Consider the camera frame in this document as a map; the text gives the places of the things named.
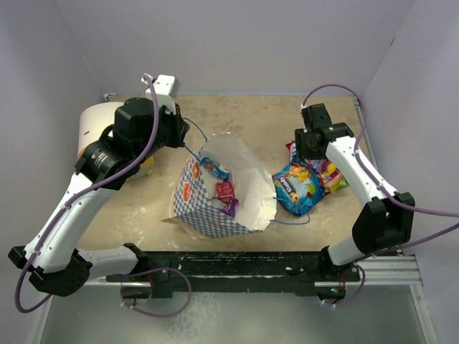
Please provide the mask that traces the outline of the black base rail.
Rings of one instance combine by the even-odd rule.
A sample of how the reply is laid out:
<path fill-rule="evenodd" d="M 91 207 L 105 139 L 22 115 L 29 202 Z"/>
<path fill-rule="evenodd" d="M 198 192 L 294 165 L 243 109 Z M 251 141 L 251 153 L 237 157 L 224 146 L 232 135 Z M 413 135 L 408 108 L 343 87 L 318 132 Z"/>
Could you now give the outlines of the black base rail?
<path fill-rule="evenodd" d="M 143 251 L 134 270 L 111 275 L 126 287 L 152 287 L 152 298 L 175 292 L 289 293 L 342 300 L 360 280 L 351 264 L 335 267 L 321 252 Z"/>

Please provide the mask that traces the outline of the checkered paper bag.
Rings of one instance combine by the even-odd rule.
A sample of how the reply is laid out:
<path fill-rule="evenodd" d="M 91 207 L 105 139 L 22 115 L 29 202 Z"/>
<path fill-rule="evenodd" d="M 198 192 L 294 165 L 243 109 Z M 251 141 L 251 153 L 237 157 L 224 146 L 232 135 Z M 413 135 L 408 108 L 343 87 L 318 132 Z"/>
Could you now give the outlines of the checkered paper bag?
<path fill-rule="evenodd" d="M 166 222 L 210 239 L 263 232 L 277 222 L 272 176 L 240 136 L 216 133 L 189 153 Z"/>

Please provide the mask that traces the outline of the green Fox's candy bag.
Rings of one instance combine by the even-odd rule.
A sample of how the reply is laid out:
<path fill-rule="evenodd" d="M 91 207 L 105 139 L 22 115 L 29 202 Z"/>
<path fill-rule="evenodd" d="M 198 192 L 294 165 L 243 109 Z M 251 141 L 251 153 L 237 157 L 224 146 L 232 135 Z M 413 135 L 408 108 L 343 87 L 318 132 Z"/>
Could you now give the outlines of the green Fox's candy bag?
<path fill-rule="evenodd" d="M 330 185 L 329 185 L 329 191 L 334 194 L 338 190 L 342 188 L 347 188 L 347 187 L 349 187 L 349 183 L 347 182 L 345 177 L 341 174 L 331 180 Z"/>

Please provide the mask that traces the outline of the small blue candy packet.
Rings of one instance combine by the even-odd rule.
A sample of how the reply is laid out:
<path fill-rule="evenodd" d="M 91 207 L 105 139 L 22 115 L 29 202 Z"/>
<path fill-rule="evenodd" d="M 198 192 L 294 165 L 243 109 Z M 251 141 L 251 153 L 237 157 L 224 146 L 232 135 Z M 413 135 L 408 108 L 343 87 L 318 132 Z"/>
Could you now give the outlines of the small blue candy packet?
<path fill-rule="evenodd" d="M 212 159 L 210 158 L 202 158 L 200 160 L 200 164 L 201 166 L 203 166 L 211 175 L 213 175 L 215 178 L 218 178 L 219 180 L 223 181 L 223 182 L 226 182 L 229 177 L 230 177 L 230 173 L 227 172 L 226 170 L 224 170 L 223 168 L 221 168 L 219 166 L 219 164 L 217 164 L 216 162 L 214 162 Z"/>

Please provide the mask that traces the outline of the blue Slendy snack bag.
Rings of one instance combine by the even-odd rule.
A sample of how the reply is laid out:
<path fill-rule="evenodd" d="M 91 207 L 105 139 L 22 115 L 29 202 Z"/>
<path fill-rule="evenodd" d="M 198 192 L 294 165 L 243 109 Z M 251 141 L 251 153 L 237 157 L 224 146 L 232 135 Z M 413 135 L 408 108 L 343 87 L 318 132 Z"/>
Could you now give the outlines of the blue Slendy snack bag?
<path fill-rule="evenodd" d="M 272 175 L 276 199 L 297 217 L 306 215 L 325 196 L 316 172 L 306 163 L 290 163 Z"/>

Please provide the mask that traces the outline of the cream and orange cylinder box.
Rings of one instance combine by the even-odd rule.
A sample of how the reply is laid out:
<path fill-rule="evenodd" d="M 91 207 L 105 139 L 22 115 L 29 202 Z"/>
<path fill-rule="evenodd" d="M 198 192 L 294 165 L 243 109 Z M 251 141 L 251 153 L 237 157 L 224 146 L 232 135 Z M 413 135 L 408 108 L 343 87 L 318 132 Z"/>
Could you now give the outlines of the cream and orange cylinder box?
<path fill-rule="evenodd" d="M 115 111 L 117 108 L 124 105 L 124 102 L 104 102 L 89 107 L 80 116 L 79 122 L 79 138 L 78 138 L 78 155 L 77 161 L 82 157 L 84 150 L 88 145 L 99 140 L 103 131 L 110 125 L 114 125 Z M 115 143 L 115 152 L 113 155 L 116 158 L 122 157 L 125 153 L 122 148 Z M 153 157 L 147 158 L 135 174 L 127 178 L 127 181 L 142 178 L 152 174 Z"/>

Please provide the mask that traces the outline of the purple snack packet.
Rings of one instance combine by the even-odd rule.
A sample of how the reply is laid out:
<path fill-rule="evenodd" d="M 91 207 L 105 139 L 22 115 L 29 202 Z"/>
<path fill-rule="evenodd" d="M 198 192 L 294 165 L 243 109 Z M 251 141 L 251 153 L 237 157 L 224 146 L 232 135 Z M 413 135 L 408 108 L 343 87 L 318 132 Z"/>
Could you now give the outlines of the purple snack packet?
<path fill-rule="evenodd" d="M 221 209 L 221 212 L 230 216 L 231 218 L 235 218 L 238 205 L 239 205 L 238 199 L 232 198 L 231 201 L 224 208 Z"/>

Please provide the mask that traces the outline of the pink chips bag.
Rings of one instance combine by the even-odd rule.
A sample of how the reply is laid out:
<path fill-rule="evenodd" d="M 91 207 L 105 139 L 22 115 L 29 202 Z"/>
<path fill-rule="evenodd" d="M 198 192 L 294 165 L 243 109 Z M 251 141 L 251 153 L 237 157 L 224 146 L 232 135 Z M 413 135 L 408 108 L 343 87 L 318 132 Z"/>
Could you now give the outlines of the pink chips bag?
<path fill-rule="evenodd" d="M 292 153 L 295 151 L 295 141 L 286 144 L 286 148 Z"/>

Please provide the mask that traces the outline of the purple Fox's berries bag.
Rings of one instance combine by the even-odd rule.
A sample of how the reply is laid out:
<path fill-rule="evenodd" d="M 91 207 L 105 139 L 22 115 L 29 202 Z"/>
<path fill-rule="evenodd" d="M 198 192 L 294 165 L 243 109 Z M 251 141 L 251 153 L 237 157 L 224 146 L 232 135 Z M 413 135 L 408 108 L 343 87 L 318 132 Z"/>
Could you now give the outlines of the purple Fox's berries bag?
<path fill-rule="evenodd" d="M 308 166 L 310 166 L 317 174 L 319 174 L 322 171 L 322 167 L 330 162 L 329 160 L 308 160 L 308 159 L 300 159 L 298 157 L 298 154 L 296 152 L 296 145 L 295 145 L 295 151 L 292 153 L 289 151 L 289 161 L 290 163 L 304 163 Z"/>

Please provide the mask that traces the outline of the orange Fox's candy bag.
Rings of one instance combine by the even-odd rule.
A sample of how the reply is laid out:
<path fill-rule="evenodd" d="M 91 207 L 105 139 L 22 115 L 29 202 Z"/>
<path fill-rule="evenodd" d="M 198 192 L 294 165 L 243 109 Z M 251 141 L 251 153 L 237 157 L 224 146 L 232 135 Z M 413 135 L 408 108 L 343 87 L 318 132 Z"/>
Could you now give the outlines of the orange Fox's candy bag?
<path fill-rule="evenodd" d="M 332 162 L 328 162 L 322 167 L 322 171 L 319 173 L 319 176 L 321 178 L 321 183 L 327 193 L 330 193 L 329 185 L 331 180 L 341 174 L 342 172 L 340 172 L 340 170 Z"/>

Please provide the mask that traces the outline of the small red candy packet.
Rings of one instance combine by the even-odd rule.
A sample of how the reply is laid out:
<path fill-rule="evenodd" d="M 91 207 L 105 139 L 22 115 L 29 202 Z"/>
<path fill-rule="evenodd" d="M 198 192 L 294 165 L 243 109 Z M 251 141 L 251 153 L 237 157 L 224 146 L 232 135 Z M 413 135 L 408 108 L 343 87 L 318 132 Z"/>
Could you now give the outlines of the small red candy packet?
<path fill-rule="evenodd" d="M 224 204 L 228 204 L 235 197 L 235 192 L 232 184 L 229 181 L 219 182 L 215 185 L 215 199 L 218 199 Z"/>

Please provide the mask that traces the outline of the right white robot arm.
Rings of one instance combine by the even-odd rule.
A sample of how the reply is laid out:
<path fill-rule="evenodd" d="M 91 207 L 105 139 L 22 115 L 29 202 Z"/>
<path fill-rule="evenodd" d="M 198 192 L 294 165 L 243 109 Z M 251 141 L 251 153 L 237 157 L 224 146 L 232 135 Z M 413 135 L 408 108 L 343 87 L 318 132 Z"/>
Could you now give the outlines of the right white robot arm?
<path fill-rule="evenodd" d="M 295 130 L 297 158 L 325 158 L 334 163 L 354 190 L 361 212 L 351 234 L 324 247 L 318 258 L 320 275 L 336 280 L 344 267 L 379 250 L 391 249 L 410 240 L 415 200 L 387 183 L 356 144 L 346 123 L 332 123 L 323 103 L 303 107 L 304 129 Z"/>

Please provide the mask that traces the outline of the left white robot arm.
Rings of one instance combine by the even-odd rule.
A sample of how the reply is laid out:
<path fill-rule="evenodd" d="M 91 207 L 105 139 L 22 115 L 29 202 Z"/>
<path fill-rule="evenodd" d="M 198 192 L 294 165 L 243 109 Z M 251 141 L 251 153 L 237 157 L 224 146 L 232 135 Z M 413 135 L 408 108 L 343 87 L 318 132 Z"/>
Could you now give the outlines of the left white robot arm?
<path fill-rule="evenodd" d="M 85 147 L 44 228 L 28 245 L 9 252 L 36 290 L 66 297 L 98 277 L 124 274 L 139 281 L 146 276 L 147 256 L 134 244 L 98 251 L 76 246 L 99 210 L 145 160 L 164 146 L 183 146 L 189 125 L 179 106 L 170 96 L 157 100 L 132 97 L 115 109 L 113 123 Z"/>

